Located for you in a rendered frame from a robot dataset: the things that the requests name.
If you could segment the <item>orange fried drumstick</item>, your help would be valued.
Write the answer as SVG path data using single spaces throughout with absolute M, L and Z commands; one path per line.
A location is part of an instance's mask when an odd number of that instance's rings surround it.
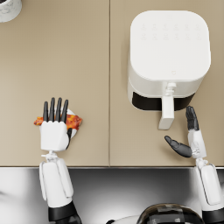
M 38 116 L 33 124 L 36 126 L 41 126 L 43 122 L 44 117 Z M 66 120 L 64 122 L 62 122 L 61 120 L 54 120 L 52 123 L 54 124 L 54 126 L 60 126 L 65 130 L 78 130 L 82 123 L 82 119 L 77 115 L 66 115 Z

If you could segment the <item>white air fryer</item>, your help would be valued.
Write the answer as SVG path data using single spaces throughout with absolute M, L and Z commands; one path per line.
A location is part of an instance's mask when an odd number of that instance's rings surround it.
M 148 10 L 130 26 L 128 97 L 141 110 L 161 110 L 173 95 L 184 109 L 211 65 L 207 23 L 187 10 Z

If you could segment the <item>white marbled pot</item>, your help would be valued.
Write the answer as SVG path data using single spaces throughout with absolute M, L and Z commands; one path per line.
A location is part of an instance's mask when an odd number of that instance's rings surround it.
M 21 0 L 0 0 L 0 23 L 9 22 L 22 10 Z

